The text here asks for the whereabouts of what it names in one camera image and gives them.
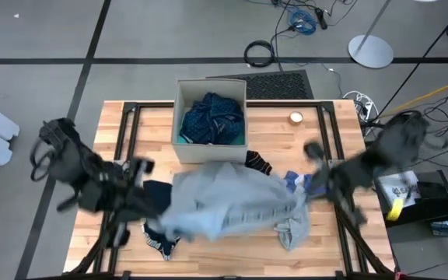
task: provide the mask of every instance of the yellow cable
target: yellow cable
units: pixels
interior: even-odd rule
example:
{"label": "yellow cable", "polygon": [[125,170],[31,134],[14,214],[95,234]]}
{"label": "yellow cable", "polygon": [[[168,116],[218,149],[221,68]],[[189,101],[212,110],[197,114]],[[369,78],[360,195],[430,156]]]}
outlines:
{"label": "yellow cable", "polygon": [[426,94],[426,95],[424,95],[424,96],[421,96],[421,97],[418,97],[418,98],[416,98],[416,99],[414,99],[414,100],[411,100],[411,101],[407,102],[407,103],[404,104],[404,105],[400,105],[399,107],[392,109],[390,112],[381,115],[381,117],[389,116],[389,115],[393,114],[393,112],[395,112],[395,111],[402,110],[402,109],[404,109],[405,107],[409,107],[410,105],[412,105],[412,104],[414,104],[414,103],[416,103],[416,102],[418,102],[418,101],[421,101],[421,100],[424,100],[424,99],[429,98],[429,97],[431,97],[431,96],[434,96],[434,95],[436,95],[436,94],[438,94],[438,93],[441,93],[442,91],[447,90],[447,89],[448,89],[448,85],[447,85],[447,86],[444,86],[444,87],[442,87],[442,88],[439,88],[439,89],[437,89],[437,90],[435,90],[435,91],[433,91],[433,92],[430,92],[430,93],[428,93],[428,94]]}

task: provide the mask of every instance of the clothing pile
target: clothing pile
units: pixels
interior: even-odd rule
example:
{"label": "clothing pile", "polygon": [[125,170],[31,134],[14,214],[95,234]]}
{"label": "clothing pile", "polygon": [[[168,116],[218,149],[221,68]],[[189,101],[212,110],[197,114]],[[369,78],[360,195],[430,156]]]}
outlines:
{"label": "clothing pile", "polygon": [[216,240],[276,225],[282,246],[294,249],[309,234],[306,190],[311,176],[288,172],[282,179],[271,171],[258,152],[248,151],[244,165],[206,163],[175,174],[173,186],[144,182],[147,198],[162,212],[143,225],[147,244],[168,261],[181,237]]}
{"label": "clothing pile", "polygon": [[205,94],[184,115],[179,143],[243,145],[245,122],[241,106],[216,93]]}

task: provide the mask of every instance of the gray concrete floor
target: gray concrete floor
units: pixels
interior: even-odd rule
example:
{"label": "gray concrete floor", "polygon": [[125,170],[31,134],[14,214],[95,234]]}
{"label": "gray concrete floor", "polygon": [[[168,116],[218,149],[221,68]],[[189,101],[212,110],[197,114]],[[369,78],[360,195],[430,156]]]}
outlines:
{"label": "gray concrete floor", "polygon": [[[384,0],[359,0],[335,27],[313,36],[281,37],[282,57],[348,57],[350,39],[366,32]],[[331,0],[317,0],[329,8]],[[0,58],[84,58],[98,19],[101,0],[0,0]],[[334,21],[348,7],[334,8]],[[113,1],[96,51],[97,58],[241,57],[252,40],[268,40],[281,13],[269,5],[241,0]],[[448,1],[393,0],[374,34],[387,40],[396,57],[418,58],[448,22]],[[254,51],[255,55],[266,55]],[[448,37],[429,57],[448,57]],[[326,64],[342,77],[343,92],[358,90],[381,108],[414,68],[394,64],[380,70],[359,65]],[[13,158],[0,167],[0,279],[15,277],[37,210],[44,182],[33,183],[28,155],[42,120],[68,112],[82,65],[0,65],[0,111],[21,127]],[[320,64],[285,65],[306,69],[317,99],[339,97],[336,77]],[[176,79],[277,71],[245,64],[93,65],[75,122],[82,140],[92,145],[104,100],[171,100]],[[448,64],[423,64],[392,102],[396,107],[448,84]],[[423,150],[423,156],[434,154]],[[448,153],[437,159],[448,164]],[[416,171],[437,170],[423,163]],[[443,168],[448,179],[448,169]],[[58,275],[63,269],[75,212],[58,214],[59,201],[71,189],[58,184],[30,268],[30,277]],[[396,258],[405,272],[446,263],[418,275],[448,278],[448,238],[430,236],[423,225],[389,230]]]}

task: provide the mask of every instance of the wooden table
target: wooden table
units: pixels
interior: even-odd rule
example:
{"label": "wooden table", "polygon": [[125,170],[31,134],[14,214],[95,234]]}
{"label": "wooden table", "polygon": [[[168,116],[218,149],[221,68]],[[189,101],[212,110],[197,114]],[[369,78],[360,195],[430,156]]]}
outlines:
{"label": "wooden table", "polygon": [[[103,105],[93,149],[105,160],[114,158],[123,103],[106,101]],[[334,100],[333,103],[345,158],[349,158],[365,148],[354,104],[351,100]],[[304,116],[300,126],[292,126],[287,121],[293,110],[302,112]],[[175,173],[195,168],[194,165],[181,166],[172,149],[172,114],[171,108],[143,108],[141,111],[135,155],[148,156],[156,161],[151,176],[153,180],[171,182]],[[314,108],[248,108],[247,114],[249,149],[258,151],[270,162],[274,172],[284,176],[288,170],[297,173],[314,171],[314,166],[306,161],[302,152],[305,141],[321,142]],[[130,124],[131,120],[128,121],[124,147],[127,147],[130,137]],[[329,125],[328,136],[331,151],[336,151]],[[124,148],[122,159],[125,159],[126,150]],[[394,260],[376,193],[359,189],[354,193],[354,200],[369,220],[361,228],[362,236],[381,261],[393,269]],[[79,210],[64,271],[73,269],[94,244],[101,218],[101,214],[91,215]],[[204,238],[197,238],[193,243],[182,240],[177,244],[171,261],[164,261],[157,250],[145,243],[141,222],[132,222],[129,224],[131,239],[119,252],[117,273],[130,270],[133,275],[156,276],[331,276],[334,271],[344,271],[333,206],[326,201],[313,202],[310,219],[309,238],[291,252],[282,247],[275,231],[266,229],[249,236],[229,236],[214,243]],[[357,271],[355,246],[352,239],[348,239],[353,267]],[[108,254],[107,250],[102,271],[107,270]]]}

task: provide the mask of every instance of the cardboard box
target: cardboard box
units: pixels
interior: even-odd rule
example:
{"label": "cardboard box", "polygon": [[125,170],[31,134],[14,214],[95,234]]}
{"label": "cardboard box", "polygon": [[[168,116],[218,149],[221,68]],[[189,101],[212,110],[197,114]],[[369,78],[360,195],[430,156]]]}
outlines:
{"label": "cardboard box", "polygon": [[[236,100],[243,111],[245,121],[244,145],[202,145],[178,143],[184,114],[194,101],[202,101],[206,93],[217,93],[221,97]],[[176,99],[172,123],[171,142],[181,163],[206,163],[229,161],[244,163],[248,150],[247,82],[236,79],[187,79],[177,81]]]}

